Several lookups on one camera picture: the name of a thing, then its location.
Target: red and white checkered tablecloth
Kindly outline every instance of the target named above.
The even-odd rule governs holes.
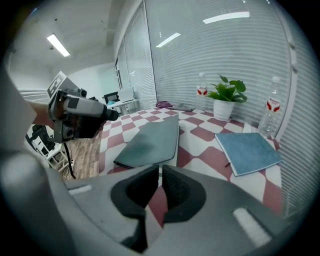
[[[103,128],[101,139],[100,175],[125,171],[123,167],[115,167],[113,161],[140,128],[148,122],[162,122],[176,114],[179,115],[180,126],[178,167],[229,181],[276,213],[281,213],[280,167],[274,165],[265,170],[235,177],[231,167],[225,167],[228,160],[215,139],[215,134],[242,133],[244,124],[235,120],[218,121],[210,112],[195,113],[156,107],[122,116],[117,121],[108,121]],[[270,141],[270,144],[276,150],[279,149],[276,140]],[[146,210],[151,211],[158,225],[163,227],[164,213],[168,209],[162,186],[159,186]]]

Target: wooden floor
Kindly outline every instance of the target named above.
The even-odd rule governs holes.
[[[77,179],[84,179],[99,174],[99,154],[102,131],[94,138],[74,139],[67,142],[70,158],[74,160],[73,173]],[[73,179],[67,172],[61,171],[65,180]]]

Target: window blind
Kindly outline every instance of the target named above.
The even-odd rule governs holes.
[[[285,217],[303,213],[320,182],[320,63],[299,25],[283,9],[297,58],[297,89],[292,114],[280,140]]]
[[[271,4],[265,0],[145,0],[154,78],[158,100],[196,105],[199,73],[207,81],[242,80],[246,103],[236,103],[232,115],[259,122],[272,77],[281,78],[282,109],[279,129],[290,90],[291,66],[288,41]],[[249,17],[205,24],[223,14],[249,12]],[[180,35],[156,47],[175,33]],[[213,110],[213,99],[206,108]]]
[[[128,67],[127,67],[125,42],[123,39],[122,39],[122,43],[118,53],[118,67],[119,67],[122,89],[130,88],[131,85],[129,80]]]
[[[133,16],[124,35],[127,70],[141,109],[157,103],[146,14],[143,4]]]

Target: red bottle label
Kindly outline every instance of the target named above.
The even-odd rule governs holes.
[[[280,110],[280,101],[269,97],[265,107],[273,112],[278,112]]]
[[[208,94],[208,88],[203,86],[197,86],[196,87],[196,95],[207,95]]]

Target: potted plant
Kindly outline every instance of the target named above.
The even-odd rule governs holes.
[[[215,99],[213,103],[214,118],[219,121],[228,121],[235,103],[243,103],[247,100],[247,97],[243,94],[246,91],[246,86],[243,81],[228,81],[226,77],[219,76],[224,84],[212,84],[216,91],[210,91],[207,97]]]

